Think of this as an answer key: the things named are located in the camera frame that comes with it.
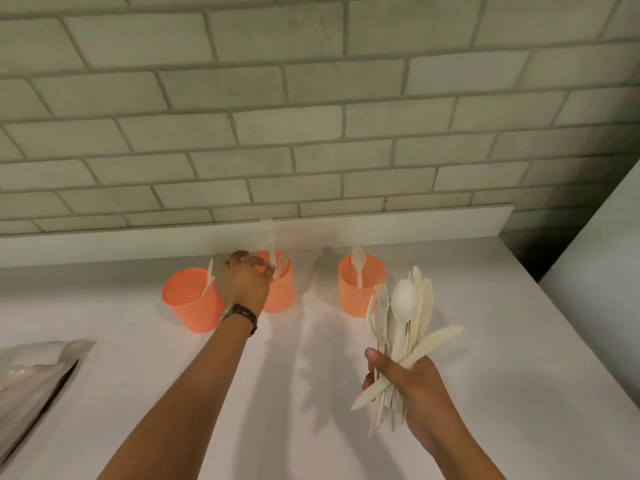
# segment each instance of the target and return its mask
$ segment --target white table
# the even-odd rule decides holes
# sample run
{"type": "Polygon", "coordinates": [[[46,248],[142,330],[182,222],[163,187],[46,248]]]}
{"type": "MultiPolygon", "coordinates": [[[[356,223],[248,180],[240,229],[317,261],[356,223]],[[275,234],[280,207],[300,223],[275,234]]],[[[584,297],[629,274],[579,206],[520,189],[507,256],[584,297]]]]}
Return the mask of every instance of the white table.
{"type": "MultiPolygon", "coordinates": [[[[640,411],[498,239],[369,248],[388,282],[433,282],[430,330],[464,325],[433,354],[471,432],[514,480],[637,479],[640,411]]],[[[439,478],[406,427],[367,439],[350,411],[372,336],[341,312],[331,250],[293,253],[297,299],[264,315],[204,460],[216,480],[439,478]]],[[[181,258],[0,271],[0,346],[92,337],[68,389],[3,480],[95,478],[207,339],[160,306],[181,258]]]]}

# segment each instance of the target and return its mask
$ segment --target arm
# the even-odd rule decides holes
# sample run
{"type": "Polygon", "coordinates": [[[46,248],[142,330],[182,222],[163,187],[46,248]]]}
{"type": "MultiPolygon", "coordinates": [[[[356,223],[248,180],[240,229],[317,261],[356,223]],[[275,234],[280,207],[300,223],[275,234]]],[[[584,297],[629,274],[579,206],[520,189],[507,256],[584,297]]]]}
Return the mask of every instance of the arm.
{"type": "Polygon", "coordinates": [[[505,480],[500,470],[476,443],[447,392],[436,366],[421,358],[404,369],[377,350],[367,349],[369,373],[362,384],[373,384],[373,369],[391,381],[407,407],[406,423],[438,464],[447,480],[505,480]]]}
{"type": "MultiPolygon", "coordinates": [[[[258,316],[273,270],[254,269],[260,258],[238,251],[222,270],[227,304],[240,303],[258,316]]],[[[220,323],[180,377],[142,418],[99,480],[195,480],[218,414],[236,373],[252,324],[241,315],[220,323]]]]}

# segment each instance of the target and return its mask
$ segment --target orange mesh cup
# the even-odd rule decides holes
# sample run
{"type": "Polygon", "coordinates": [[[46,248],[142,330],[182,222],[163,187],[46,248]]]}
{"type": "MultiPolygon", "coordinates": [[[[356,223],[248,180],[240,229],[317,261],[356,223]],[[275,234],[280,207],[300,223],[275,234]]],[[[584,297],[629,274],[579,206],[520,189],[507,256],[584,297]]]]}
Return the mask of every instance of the orange mesh cup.
{"type": "MultiPolygon", "coordinates": [[[[276,250],[276,260],[280,258],[282,251],[276,250]]],[[[269,261],[269,252],[263,251],[256,254],[259,258],[269,261]]],[[[293,300],[296,298],[296,292],[293,286],[293,271],[291,270],[291,259],[284,268],[284,271],[280,275],[279,280],[271,279],[269,286],[269,296],[267,302],[264,304],[264,311],[267,313],[279,313],[286,310],[293,305],[293,300]]]]}
{"type": "Polygon", "coordinates": [[[162,299],[191,331],[206,333],[215,330],[225,311],[216,284],[207,284],[207,270],[192,267],[175,273],[164,284],[162,299]]]}
{"type": "Polygon", "coordinates": [[[385,265],[380,259],[367,254],[367,262],[362,270],[362,288],[357,288],[358,275],[348,255],[338,265],[338,288],[340,306],[352,317],[364,318],[376,285],[385,282],[385,265]]]}

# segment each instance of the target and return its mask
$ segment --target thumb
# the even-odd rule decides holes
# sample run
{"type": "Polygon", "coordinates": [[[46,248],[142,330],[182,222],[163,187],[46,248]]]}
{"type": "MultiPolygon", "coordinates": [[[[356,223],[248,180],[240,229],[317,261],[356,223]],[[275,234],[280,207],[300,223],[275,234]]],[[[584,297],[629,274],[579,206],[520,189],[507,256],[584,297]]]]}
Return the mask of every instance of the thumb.
{"type": "Polygon", "coordinates": [[[410,371],[406,370],[402,365],[394,362],[383,353],[372,348],[368,348],[364,351],[364,357],[367,358],[373,367],[382,372],[382,374],[389,379],[389,382],[391,382],[398,391],[403,394],[406,392],[406,389],[411,382],[410,371]]]}

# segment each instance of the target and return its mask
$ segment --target wristwatch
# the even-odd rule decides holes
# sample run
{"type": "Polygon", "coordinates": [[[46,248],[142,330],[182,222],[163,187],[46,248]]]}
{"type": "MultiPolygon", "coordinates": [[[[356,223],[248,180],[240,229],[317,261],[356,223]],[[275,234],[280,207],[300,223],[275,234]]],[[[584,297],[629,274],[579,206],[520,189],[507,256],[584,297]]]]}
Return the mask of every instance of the wristwatch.
{"type": "Polygon", "coordinates": [[[255,333],[255,331],[258,330],[258,317],[255,316],[255,313],[249,310],[249,308],[247,308],[246,306],[242,306],[240,305],[240,303],[234,303],[233,305],[229,306],[224,315],[222,315],[220,322],[222,322],[222,320],[226,320],[231,315],[242,315],[253,324],[253,330],[251,331],[249,337],[251,337],[255,333]]]}

